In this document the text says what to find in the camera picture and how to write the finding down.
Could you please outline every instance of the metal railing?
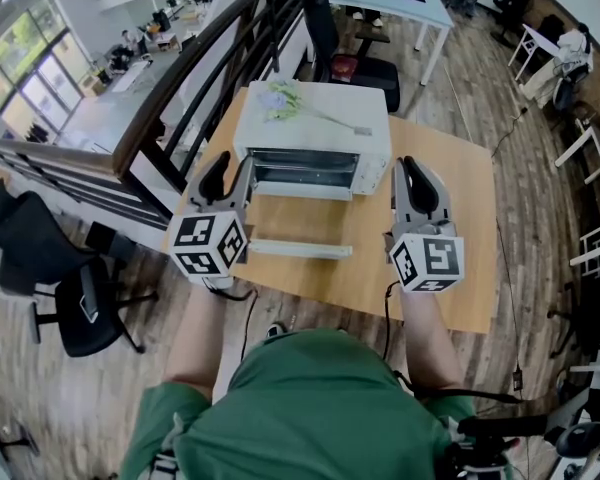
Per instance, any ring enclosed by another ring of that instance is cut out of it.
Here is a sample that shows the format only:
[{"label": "metal railing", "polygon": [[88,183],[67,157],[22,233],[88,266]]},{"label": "metal railing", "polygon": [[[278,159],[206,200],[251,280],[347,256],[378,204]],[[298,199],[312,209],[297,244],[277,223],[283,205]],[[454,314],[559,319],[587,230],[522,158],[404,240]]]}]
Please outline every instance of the metal railing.
[{"label": "metal railing", "polygon": [[[273,70],[278,71],[280,41],[292,23],[297,21],[303,5],[303,0],[265,0],[261,10],[255,14],[259,2],[260,0],[236,0],[179,55],[141,105],[118,143],[114,151],[116,171],[126,172],[130,162],[142,151],[176,190],[184,190],[185,175],[200,146],[203,141],[211,138],[237,90],[258,79],[269,61],[272,62]],[[233,24],[238,25],[235,39],[202,82],[169,142],[164,150],[161,149],[150,135],[153,124],[160,119],[189,74],[195,71],[202,58]],[[220,93],[200,126],[184,162],[176,167],[171,156],[194,114],[223,72]]]},{"label": "metal railing", "polygon": [[25,178],[158,229],[172,213],[131,172],[118,177],[111,155],[0,139],[0,164]]},{"label": "metal railing", "polygon": [[[142,152],[162,177],[182,193],[186,187],[185,175],[200,145],[211,138],[240,87],[258,79],[265,68],[267,72],[278,71],[283,38],[299,23],[301,10],[302,0],[235,0],[177,57],[140,106],[112,154],[0,139],[0,164],[75,201],[166,229],[172,212],[131,172],[134,160]],[[223,36],[227,32],[235,35]],[[163,150],[152,135],[154,125],[159,123],[160,115],[183,82],[196,72],[200,61],[221,37],[230,39],[226,50],[217,59],[207,57],[207,61],[211,60],[211,71],[203,77]],[[171,156],[205,96],[214,94],[210,92],[212,88],[218,90],[218,95],[184,163],[176,167]]]}]

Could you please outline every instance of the black cable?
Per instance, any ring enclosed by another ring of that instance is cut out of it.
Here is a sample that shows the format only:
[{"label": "black cable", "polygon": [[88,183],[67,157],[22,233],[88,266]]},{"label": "black cable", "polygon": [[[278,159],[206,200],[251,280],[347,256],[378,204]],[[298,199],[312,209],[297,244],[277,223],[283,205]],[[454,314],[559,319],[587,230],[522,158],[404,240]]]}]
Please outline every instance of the black cable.
[{"label": "black cable", "polygon": [[518,467],[514,466],[513,464],[511,464],[511,467],[513,469],[515,469],[524,480],[528,480],[528,477],[524,476],[524,473],[522,471],[520,471],[520,469]]},{"label": "black cable", "polygon": [[256,296],[251,301],[251,306],[249,307],[249,311],[247,312],[247,321],[244,323],[244,339],[242,340],[242,350],[240,351],[240,361],[244,359],[244,351],[247,348],[247,333],[249,332],[249,320],[251,320],[251,313],[253,313],[253,307],[256,305],[256,301],[258,300],[259,293],[255,288],[251,290],[255,292]]},{"label": "black cable", "polygon": [[223,299],[231,300],[234,302],[245,301],[251,296],[252,293],[256,294],[256,296],[251,301],[251,306],[249,307],[249,311],[247,313],[247,321],[244,324],[244,339],[242,341],[242,350],[240,351],[240,361],[242,361],[244,359],[245,349],[247,348],[247,332],[249,331],[249,320],[251,320],[251,313],[253,313],[253,307],[256,305],[256,301],[258,300],[258,297],[260,296],[260,294],[258,293],[258,290],[256,290],[255,288],[252,288],[244,295],[231,295],[230,293],[227,293],[224,290],[221,290],[220,288],[214,288],[213,286],[210,286],[204,277],[202,278],[202,282],[207,287],[207,290],[209,290],[214,295],[218,295],[219,297],[222,297]]},{"label": "black cable", "polygon": [[392,288],[398,284],[398,281],[394,281],[389,286],[387,286],[387,290],[384,292],[384,319],[387,324],[387,333],[385,335],[384,341],[384,352],[382,353],[382,360],[387,360],[387,353],[389,352],[389,340],[391,339],[391,320],[389,320],[389,297],[391,297]]},{"label": "black cable", "polygon": [[531,479],[531,459],[529,458],[529,437],[525,437],[527,441],[527,478]]},{"label": "black cable", "polygon": [[505,134],[499,141],[498,144],[496,145],[496,148],[493,150],[493,153],[491,153],[491,158],[493,158],[494,156],[496,156],[496,153],[498,152],[498,148],[500,148],[500,144],[502,144],[502,141],[504,139],[506,139],[509,135],[511,135],[513,133],[513,131],[516,129],[516,124],[518,123],[518,119],[520,119],[523,115],[525,115],[527,113],[527,107],[522,107],[522,110],[520,111],[520,113],[518,114],[518,117],[515,117],[513,119],[513,122],[511,124],[511,130],[509,130],[509,133]]},{"label": "black cable", "polygon": [[496,226],[498,228],[498,236],[500,237],[500,247],[502,248],[502,258],[504,259],[504,268],[507,271],[507,280],[509,282],[509,294],[511,295],[511,312],[513,313],[513,327],[516,332],[516,369],[520,371],[520,333],[518,332],[518,319],[516,317],[516,308],[513,303],[513,287],[511,286],[511,272],[509,271],[509,262],[507,261],[507,253],[504,250],[504,240],[502,239],[502,230],[500,229],[500,223],[496,219]]}]

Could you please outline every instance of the chair armrest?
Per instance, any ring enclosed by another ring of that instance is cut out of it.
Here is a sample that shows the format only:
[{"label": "chair armrest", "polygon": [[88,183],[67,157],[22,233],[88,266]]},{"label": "chair armrest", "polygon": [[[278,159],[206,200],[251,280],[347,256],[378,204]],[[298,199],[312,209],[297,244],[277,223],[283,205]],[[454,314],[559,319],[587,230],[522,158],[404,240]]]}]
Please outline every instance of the chair armrest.
[{"label": "chair armrest", "polygon": [[356,33],[356,39],[368,40],[368,41],[376,41],[378,43],[390,43],[391,40],[389,36],[384,34],[378,34],[376,32],[369,32],[366,30],[362,30],[361,32]]}]

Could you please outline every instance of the office chair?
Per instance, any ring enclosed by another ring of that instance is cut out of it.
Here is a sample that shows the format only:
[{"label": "office chair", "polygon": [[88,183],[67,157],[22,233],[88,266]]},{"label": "office chair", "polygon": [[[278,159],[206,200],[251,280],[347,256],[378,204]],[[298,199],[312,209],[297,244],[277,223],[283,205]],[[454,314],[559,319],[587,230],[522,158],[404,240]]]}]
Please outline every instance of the office chair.
[{"label": "office chair", "polygon": [[[119,269],[110,276],[104,259],[96,252],[76,247],[66,237],[42,198],[34,192],[13,197],[0,180],[0,286],[8,293],[55,298],[55,314],[38,314],[37,304],[29,307],[31,334],[40,343],[39,326],[57,323],[62,343],[71,357],[95,354],[124,336],[133,349],[144,352],[129,335],[118,310],[157,300],[150,295],[118,301],[124,287],[118,282]],[[120,255],[128,261],[128,251]],[[36,284],[55,284],[55,294],[40,292]]]},{"label": "office chair", "polygon": [[336,54],[340,38],[329,0],[304,0],[304,14],[318,64],[313,81],[382,89],[387,110],[397,111],[400,107],[398,69],[390,62],[366,57],[373,41],[388,43],[389,38],[382,34],[358,32],[356,38],[362,39],[358,53]]},{"label": "office chair", "polygon": [[547,313],[547,318],[560,317],[569,322],[569,328],[556,349],[551,352],[550,358],[554,359],[562,354],[573,335],[576,342],[571,350],[582,348],[583,354],[591,355],[600,349],[600,277],[591,275],[582,278],[580,300],[573,283],[567,283],[564,291],[570,294],[571,312],[551,310]]}]

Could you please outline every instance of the desk leg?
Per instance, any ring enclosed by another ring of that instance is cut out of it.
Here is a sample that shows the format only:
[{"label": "desk leg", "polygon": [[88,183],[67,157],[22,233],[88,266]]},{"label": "desk leg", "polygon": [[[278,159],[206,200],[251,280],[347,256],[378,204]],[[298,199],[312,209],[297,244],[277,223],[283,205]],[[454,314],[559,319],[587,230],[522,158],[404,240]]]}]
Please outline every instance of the desk leg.
[{"label": "desk leg", "polygon": [[569,149],[567,149],[562,155],[558,157],[558,159],[554,162],[556,167],[560,167],[563,163],[565,163],[573,154],[578,151],[584,143],[587,142],[591,138],[591,134],[593,133],[593,128],[589,128],[586,132],[584,132],[577,141],[575,141]]},{"label": "desk leg", "polygon": [[424,42],[424,36],[427,34],[428,27],[429,25],[427,25],[426,23],[423,23],[420,27],[420,34],[418,35],[418,40],[416,41],[416,45],[413,47],[413,49],[417,52],[419,52],[420,48],[422,48],[422,43]]},{"label": "desk leg", "polygon": [[438,39],[436,39],[436,44],[433,47],[433,51],[431,52],[431,58],[429,59],[429,64],[427,65],[427,69],[424,71],[424,75],[422,75],[422,80],[420,80],[420,85],[427,85],[429,81],[429,77],[431,76],[431,72],[433,71],[433,66],[436,65],[436,61],[438,60],[438,56],[442,51],[442,47],[444,46],[444,42],[447,39],[447,35],[449,34],[448,28],[441,28],[440,32],[438,32]]},{"label": "desk leg", "polygon": [[524,43],[524,40],[527,38],[527,34],[529,32],[527,32],[526,30],[524,31],[524,34],[522,35],[522,39],[520,39],[520,42],[518,43],[518,46],[516,47],[516,51],[513,52],[513,55],[511,56],[511,59],[509,60],[509,64],[507,64],[507,66],[511,66],[511,64],[513,63],[513,59],[516,58],[516,55],[518,55],[518,52],[520,51],[520,47],[522,46],[522,43]]},{"label": "desk leg", "polygon": [[529,64],[529,61],[531,60],[531,57],[533,57],[533,54],[536,53],[536,50],[538,49],[537,46],[533,47],[533,50],[531,50],[529,52],[529,55],[527,55],[527,60],[524,61],[524,64],[522,65],[522,67],[520,68],[520,71],[518,71],[518,74],[516,75],[515,80],[517,80],[518,78],[520,78],[520,75],[522,74],[522,72],[524,71],[524,68],[527,67],[527,64]]}]

